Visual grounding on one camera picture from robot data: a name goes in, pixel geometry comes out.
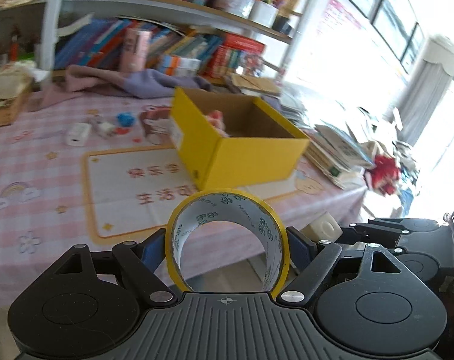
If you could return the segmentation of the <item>yellow tape roll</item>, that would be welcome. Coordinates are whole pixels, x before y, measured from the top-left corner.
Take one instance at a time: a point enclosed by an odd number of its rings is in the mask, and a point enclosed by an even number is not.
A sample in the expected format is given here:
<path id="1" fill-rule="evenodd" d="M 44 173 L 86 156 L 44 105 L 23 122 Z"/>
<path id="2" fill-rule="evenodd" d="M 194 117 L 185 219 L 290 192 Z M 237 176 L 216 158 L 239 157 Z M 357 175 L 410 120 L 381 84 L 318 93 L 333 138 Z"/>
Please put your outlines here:
<path id="1" fill-rule="evenodd" d="M 198 247 L 207 258 L 214 258 L 215 267 L 223 267 L 239 256 L 248 242 L 258 242 L 266 258 L 263 289 L 273 297 L 279 295 L 290 266 L 286 227 L 266 202 L 237 189 L 195 193 L 172 211 L 165 231 L 164 252 L 169 276 L 180 290 L 192 289 L 181 271 L 183 249 L 194 231 L 203 226 L 222 230 L 220 241 L 213 247 L 205 243 Z"/>

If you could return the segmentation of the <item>yellow cardboard box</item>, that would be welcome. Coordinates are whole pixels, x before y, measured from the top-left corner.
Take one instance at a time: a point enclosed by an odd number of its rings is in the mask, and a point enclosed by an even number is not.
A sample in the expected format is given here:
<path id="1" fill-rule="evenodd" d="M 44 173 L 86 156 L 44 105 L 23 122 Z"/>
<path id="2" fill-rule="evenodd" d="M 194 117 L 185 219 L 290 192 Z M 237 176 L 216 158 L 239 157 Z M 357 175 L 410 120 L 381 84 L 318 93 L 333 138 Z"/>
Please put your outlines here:
<path id="1" fill-rule="evenodd" d="M 223 137 L 205 115 L 223 113 Z M 176 88 L 170 137 L 200 190 L 258 185 L 291 176 L 309 139 L 259 97 Z"/>

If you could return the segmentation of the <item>small white plug charger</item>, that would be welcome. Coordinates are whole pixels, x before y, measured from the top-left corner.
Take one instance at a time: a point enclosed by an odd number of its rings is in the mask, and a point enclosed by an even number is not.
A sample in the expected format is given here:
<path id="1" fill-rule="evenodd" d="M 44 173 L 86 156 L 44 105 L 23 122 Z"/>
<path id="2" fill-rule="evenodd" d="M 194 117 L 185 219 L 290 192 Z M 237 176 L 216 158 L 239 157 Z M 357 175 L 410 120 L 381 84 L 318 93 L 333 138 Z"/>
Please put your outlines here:
<path id="1" fill-rule="evenodd" d="M 104 139 L 115 135 L 115 125 L 104 119 L 93 118 L 91 119 L 91 125 L 95 133 Z"/>

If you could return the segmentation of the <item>blue plastic bag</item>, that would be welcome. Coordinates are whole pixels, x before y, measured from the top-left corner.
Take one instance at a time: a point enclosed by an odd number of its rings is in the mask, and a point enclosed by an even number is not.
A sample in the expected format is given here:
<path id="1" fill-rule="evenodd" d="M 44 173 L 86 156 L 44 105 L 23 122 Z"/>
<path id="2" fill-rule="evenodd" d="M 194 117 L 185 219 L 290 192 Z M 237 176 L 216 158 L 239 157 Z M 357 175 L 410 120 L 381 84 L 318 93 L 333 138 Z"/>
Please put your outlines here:
<path id="1" fill-rule="evenodd" d="M 122 112 L 116 116 L 117 122 L 120 127 L 130 128 L 135 124 L 136 118 L 132 115 L 131 112 Z"/>

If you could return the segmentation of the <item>pink plush pig toy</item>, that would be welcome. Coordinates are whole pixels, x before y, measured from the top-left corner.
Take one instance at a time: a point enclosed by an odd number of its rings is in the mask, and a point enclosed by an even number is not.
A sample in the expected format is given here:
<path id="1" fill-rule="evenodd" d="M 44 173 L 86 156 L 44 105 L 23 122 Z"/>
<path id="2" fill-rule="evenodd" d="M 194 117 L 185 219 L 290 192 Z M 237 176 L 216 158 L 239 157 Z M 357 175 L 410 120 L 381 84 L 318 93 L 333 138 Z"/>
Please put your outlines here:
<path id="1" fill-rule="evenodd" d="M 211 127 L 214 127 L 214 129 L 223 137 L 229 137 L 228 133 L 225 130 L 225 123 L 223 119 L 223 113 L 219 110 L 214 110 L 206 114 L 205 119 L 207 122 L 209 122 L 209 125 Z"/>

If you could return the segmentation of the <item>white square charger block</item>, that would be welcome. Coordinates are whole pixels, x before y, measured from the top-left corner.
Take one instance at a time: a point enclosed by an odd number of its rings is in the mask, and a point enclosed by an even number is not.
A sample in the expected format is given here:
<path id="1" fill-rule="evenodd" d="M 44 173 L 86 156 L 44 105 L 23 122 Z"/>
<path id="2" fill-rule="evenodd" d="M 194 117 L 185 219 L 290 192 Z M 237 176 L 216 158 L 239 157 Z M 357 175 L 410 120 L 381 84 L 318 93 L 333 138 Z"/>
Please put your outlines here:
<path id="1" fill-rule="evenodd" d="M 313 222 L 302 228 L 300 232 L 313 242 L 322 240 L 335 242 L 343 235 L 339 224 L 328 212 L 321 214 Z"/>

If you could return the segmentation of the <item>stack of books and papers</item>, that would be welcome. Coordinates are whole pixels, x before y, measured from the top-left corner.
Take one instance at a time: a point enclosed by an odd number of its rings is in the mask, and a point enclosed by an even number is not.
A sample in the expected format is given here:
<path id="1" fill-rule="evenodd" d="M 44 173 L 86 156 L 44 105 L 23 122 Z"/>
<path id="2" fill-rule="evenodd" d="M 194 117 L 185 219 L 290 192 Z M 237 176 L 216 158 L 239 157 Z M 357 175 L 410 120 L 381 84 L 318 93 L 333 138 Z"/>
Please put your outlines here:
<path id="1" fill-rule="evenodd" d="M 222 80 L 237 94 L 259 94 L 310 139 L 305 158 L 340 189 L 367 187 L 381 195 L 414 189 L 419 170 L 412 147 L 398 139 L 398 124 L 378 119 L 362 107 L 314 94 L 295 84 L 278 85 L 279 95 L 239 89 L 228 74 Z"/>

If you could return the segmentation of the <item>pink checked tablecloth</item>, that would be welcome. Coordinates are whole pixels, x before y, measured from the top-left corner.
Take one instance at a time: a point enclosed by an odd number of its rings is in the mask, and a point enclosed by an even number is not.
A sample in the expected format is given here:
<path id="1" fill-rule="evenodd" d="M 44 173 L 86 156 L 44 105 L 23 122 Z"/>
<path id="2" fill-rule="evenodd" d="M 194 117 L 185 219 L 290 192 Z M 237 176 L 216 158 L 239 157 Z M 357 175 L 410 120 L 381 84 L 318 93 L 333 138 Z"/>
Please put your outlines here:
<path id="1" fill-rule="evenodd" d="M 0 308 L 74 244 L 109 250 L 143 241 L 196 192 L 168 137 L 145 138 L 139 122 L 115 137 L 92 132 L 81 147 L 66 144 L 71 126 L 94 113 L 114 123 L 121 112 L 155 108 L 151 101 L 87 95 L 22 113 L 0 128 Z M 289 179 L 245 189 L 299 229 L 324 212 L 341 225 L 356 221 L 366 191 L 338 188 L 304 158 Z M 189 238 L 181 260 L 186 279 L 220 268 L 198 249 L 213 247 L 220 233 L 203 226 Z M 223 267 L 263 251 L 249 241 Z"/>

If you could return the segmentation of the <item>brown envelope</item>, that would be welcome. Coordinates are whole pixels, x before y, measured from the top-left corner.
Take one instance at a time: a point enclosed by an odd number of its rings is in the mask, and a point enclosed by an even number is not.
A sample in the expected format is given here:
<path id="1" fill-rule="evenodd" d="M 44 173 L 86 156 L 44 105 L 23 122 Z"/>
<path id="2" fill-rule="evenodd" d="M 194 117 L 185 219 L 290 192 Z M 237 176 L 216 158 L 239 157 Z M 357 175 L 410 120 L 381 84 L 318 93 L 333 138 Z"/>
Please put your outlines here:
<path id="1" fill-rule="evenodd" d="M 262 94 L 279 95 L 280 87 L 269 78 L 231 74 L 232 84 L 239 89 L 247 89 Z"/>

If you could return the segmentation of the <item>orange white box lower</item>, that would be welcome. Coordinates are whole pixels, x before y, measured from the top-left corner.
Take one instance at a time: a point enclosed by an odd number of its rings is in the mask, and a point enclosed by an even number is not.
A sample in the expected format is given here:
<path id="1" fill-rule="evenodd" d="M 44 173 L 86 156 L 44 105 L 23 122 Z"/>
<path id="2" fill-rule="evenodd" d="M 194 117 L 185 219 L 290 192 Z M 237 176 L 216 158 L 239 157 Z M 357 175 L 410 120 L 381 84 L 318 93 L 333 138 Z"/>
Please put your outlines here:
<path id="1" fill-rule="evenodd" d="M 183 67 L 159 67 L 157 70 L 170 77 L 193 77 L 198 74 L 196 69 Z"/>

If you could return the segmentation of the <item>orange white box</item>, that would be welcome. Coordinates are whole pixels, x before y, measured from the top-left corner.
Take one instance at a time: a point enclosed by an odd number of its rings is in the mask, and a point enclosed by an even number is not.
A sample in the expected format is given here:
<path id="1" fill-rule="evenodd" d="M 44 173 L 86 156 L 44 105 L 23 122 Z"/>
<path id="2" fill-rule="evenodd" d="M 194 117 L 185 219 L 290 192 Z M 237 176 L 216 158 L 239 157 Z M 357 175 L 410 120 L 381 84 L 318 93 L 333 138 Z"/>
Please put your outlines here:
<path id="1" fill-rule="evenodd" d="M 162 55 L 159 61 L 161 68 L 184 68 L 188 70 L 198 70 L 201 61 L 199 59 L 180 57 L 176 55 Z"/>
<path id="2" fill-rule="evenodd" d="M 157 70 L 170 77 L 193 77 L 198 74 L 196 69 L 183 67 L 159 67 Z"/>

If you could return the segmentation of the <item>pink purple cloth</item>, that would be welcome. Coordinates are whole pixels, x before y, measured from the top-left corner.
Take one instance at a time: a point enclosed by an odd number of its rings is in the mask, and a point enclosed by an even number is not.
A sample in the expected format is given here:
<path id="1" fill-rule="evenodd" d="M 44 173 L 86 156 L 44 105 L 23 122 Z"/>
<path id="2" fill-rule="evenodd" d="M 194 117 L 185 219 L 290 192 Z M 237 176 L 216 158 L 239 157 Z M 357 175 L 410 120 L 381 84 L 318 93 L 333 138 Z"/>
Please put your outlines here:
<path id="1" fill-rule="evenodd" d="M 41 91 L 31 94 L 26 103 L 26 110 L 40 111 L 81 97 L 87 92 L 143 100 L 169 98 L 173 96 L 177 87 L 212 90 L 211 83 L 200 76 L 169 76 L 155 69 L 125 73 L 71 65 L 65 72 L 63 82 L 52 83 Z"/>

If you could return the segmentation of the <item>orange white box upper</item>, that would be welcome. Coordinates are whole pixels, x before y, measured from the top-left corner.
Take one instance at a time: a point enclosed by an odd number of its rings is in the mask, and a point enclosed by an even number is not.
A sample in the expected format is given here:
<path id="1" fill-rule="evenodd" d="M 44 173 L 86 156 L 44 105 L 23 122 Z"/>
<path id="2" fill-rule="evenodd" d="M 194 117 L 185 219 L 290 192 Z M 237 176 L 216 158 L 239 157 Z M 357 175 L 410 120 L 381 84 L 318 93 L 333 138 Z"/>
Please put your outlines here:
<path id="1" fill-rule="evenodd" d="M 201 61 L 199 59 L 180 57 L 176 55 L 162 55 L 159 61 L 161 68 L 184 68 L 188 70 L 198 70 Z"/>

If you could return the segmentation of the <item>pink cylindrical device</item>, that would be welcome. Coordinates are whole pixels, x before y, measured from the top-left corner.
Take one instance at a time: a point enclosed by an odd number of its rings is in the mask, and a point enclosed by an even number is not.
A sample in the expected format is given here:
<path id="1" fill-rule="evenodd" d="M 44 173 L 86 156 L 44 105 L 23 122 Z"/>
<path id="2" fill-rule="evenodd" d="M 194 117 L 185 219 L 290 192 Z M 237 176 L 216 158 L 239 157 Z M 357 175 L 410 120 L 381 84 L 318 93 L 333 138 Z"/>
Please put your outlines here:
<path id="1" fill-rule="evenodd" d="M 120 56 L 120 71 L 141 72 L 145 69 L 151 31 L 128 28 Z"/>

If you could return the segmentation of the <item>row of blue books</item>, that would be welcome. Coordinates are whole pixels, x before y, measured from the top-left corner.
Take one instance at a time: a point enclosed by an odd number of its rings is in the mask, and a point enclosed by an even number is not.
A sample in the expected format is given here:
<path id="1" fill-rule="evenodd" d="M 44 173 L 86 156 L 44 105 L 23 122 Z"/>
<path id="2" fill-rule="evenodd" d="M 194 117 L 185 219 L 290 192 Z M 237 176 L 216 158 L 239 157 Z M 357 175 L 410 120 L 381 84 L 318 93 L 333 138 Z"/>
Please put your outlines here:
<path id="1" fill-rule="evenodd" d="M 54 57 L 53 69 L 63 70 L 70 65 L 85 65 L 130 24 L 132 21 L 129 19 L 93 19 L 59 48 Z"/>

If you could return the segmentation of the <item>red dictionary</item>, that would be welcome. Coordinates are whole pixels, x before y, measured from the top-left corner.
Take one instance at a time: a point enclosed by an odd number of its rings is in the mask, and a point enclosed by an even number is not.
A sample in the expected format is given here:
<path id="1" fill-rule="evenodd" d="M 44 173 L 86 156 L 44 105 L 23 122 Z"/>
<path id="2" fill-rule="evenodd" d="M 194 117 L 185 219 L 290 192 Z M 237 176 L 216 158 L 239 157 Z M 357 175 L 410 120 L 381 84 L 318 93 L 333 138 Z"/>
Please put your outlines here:
<path id="1" fill-rule="evenodd" d="M 235 33 L 226 33 L 223 46 L 229 49 L 238 49 L 257 55 L 262 55 L 265 50 L 265 45 L 263 43 Z"/>

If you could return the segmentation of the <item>white tissue pack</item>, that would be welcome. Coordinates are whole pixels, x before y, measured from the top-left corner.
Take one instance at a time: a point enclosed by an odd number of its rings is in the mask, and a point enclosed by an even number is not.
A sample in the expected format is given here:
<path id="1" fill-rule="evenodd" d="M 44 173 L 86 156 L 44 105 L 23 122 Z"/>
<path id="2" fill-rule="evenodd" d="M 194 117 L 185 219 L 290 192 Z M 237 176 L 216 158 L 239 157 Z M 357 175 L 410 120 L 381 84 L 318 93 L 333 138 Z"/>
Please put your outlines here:
<path id="1" fill-rule="evenodd" d="M 49 74 L 49 71 L 39 69 L 34 61 L 7 63 L 0 68 L 0 99 L 16 98 L 32 83 L 42 82 Z"/>

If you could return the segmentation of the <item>white bookshelf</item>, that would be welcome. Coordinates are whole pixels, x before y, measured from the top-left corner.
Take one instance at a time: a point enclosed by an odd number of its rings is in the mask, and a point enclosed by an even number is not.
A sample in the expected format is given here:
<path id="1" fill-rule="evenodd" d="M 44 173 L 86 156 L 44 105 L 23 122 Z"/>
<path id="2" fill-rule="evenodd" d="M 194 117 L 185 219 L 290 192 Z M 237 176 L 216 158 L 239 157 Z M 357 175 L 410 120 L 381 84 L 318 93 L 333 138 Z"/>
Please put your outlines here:
<path id="1" fill-rule="evenodd" d="M 272 28 L 232 13 L 201 6 L 183 0 L 32 0 L 19 5 L 0 8 L 0 37 L 6 35 L 6 23 L 17 22 L 23 30 L 34 29 L 42 46 L 40 66 L 53 69 L 53 57 L 59 41 L 59 20 L 67 16 L 94 14 L 99 17 L 122 16 L 178 25 L 212 27 L 243 36 L 262 35 L 288 45 L 282 54 L 281 64 L 268 63 L 274 71 L 287 67 L 294 49 L 298 46 L 301 33 L 312 12 L 311 0 L 304 2 L 300 11 L 285 10 L 285 14 L 298 19 L 291 35 L 282 34 Z"/>

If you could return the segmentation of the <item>white pen holder box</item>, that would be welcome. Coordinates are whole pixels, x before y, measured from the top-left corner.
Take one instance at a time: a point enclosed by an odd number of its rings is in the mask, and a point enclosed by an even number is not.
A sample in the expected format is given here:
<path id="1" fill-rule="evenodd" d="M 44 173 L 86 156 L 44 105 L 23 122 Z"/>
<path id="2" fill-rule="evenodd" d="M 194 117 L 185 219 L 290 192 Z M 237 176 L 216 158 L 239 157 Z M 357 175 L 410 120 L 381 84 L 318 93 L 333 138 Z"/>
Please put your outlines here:
<path id="1" fill-rule="evenodd" d="M 248 19 L 254 23 L 264 27 L 271 28 L 274 20 L 277 17 L 278 10 L 274 5 L 260 0 L 256 0 L 253 4 Z"/>

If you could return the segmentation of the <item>alphabet wall poster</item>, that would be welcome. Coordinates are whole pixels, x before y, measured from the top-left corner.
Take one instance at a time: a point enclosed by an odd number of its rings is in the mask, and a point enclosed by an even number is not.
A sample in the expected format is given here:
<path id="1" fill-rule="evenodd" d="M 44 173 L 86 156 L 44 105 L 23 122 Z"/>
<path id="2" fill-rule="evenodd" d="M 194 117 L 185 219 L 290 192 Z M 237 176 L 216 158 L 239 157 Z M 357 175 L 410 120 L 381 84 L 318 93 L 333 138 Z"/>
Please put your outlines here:
<path id="1" fill-rule="evenodd" d="M 323 23 L 329 26 L 361 29 L 361 23 L 345 9 L 339 0 L 329 0 L 323 14 Z"/>

